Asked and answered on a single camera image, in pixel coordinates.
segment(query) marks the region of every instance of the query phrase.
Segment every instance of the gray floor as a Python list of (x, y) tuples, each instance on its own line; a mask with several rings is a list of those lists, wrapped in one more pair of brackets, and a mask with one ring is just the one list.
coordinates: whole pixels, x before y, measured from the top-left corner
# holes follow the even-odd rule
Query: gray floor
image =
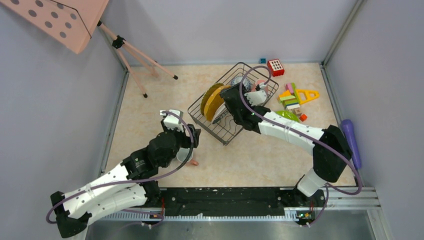
[(164, 222), (149, 230), (124, 221), (98, 221), (86, 240), (374, 240), (366, 211), (324, 213), (311, 228), (284, 225), (284, 222)]

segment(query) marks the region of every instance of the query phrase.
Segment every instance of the purple cylinder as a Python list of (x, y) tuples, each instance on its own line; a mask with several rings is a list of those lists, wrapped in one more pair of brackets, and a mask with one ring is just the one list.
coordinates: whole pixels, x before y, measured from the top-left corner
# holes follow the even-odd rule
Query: purple cylinder
[(360, 169), (362, 167), (361, 157), (359, 155), (357, 140), (355, 138), (354, 132), (354, 124), (350, 119), (345, 119), (341, 121), (341, 129), (346, 136), (347, 144), (349, 144), (350, 149), (353, 152), (352, 162), (356, 169)]

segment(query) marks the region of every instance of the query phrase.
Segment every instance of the beige tabletop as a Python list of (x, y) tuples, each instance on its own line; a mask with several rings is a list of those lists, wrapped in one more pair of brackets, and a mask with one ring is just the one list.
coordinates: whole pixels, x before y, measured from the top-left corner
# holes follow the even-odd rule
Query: beige tabletop
[[(140, 75), (148, 98), (144, 98), (130, 77), (126, 85), (116, 130), (106, 165), (111, 170), (132, 152), (144, 148), (162, 132), (160, 110), (177, 109), (184, 112), (184, 120), (194, 124), (187, 113), (189, 106), (233, 65), (168, 66), (179, 79), (174, 80), (158, 70), (159, 78)], [(284, 84), (294, 82), (299, 89), (319, 91), (320, 97), (301, 106), (308, 116), (306, 125), (327, 128), (337, 125), (318, 63), (283, 64), (283, 76), (272, 79), (279, 84), (276, 95), (265, 105), (273, 111), (283, 110), (277, 95), (284, 92)], [(134, 68), (138, 73), (143, 67)], [(276, 187), (294, 186), (312, 166), (312, 156), (298, 146), (281, 139), (243, 130), (224, 146), (206, 131), (200, 134), (199, 146), (194, 150), (199, 166), (186, 165), (171, 176), (159, 180), (160, 187)], [(173, 160), (168, 168), (160, 168), (159, 175), (176, 168)], [(355, 185), (347, 167), (339, 186)]]

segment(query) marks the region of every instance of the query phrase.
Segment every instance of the red box with white dots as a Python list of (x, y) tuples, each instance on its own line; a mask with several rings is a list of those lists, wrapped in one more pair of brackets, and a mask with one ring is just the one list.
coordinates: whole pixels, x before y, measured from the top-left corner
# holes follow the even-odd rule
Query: red box with white dots
[(279, 59), (269, 60), (266, 65), (271, 70), (273, 77), (281, 76), (284, 74), (284, 67)]

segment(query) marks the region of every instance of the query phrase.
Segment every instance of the red toy block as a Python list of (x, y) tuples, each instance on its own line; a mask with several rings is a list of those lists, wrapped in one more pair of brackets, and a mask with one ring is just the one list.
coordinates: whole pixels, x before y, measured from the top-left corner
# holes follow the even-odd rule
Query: red toy block
[(299, 119), (304, 122), (306, 119), (308, 118), (308, 116), (306, 116), (305, 114), (302, 114)]
[(269, 60), (266, 65), (271, 70), (273, 77), (281, 76), (284, 74), (284, 68), (279, 59)]

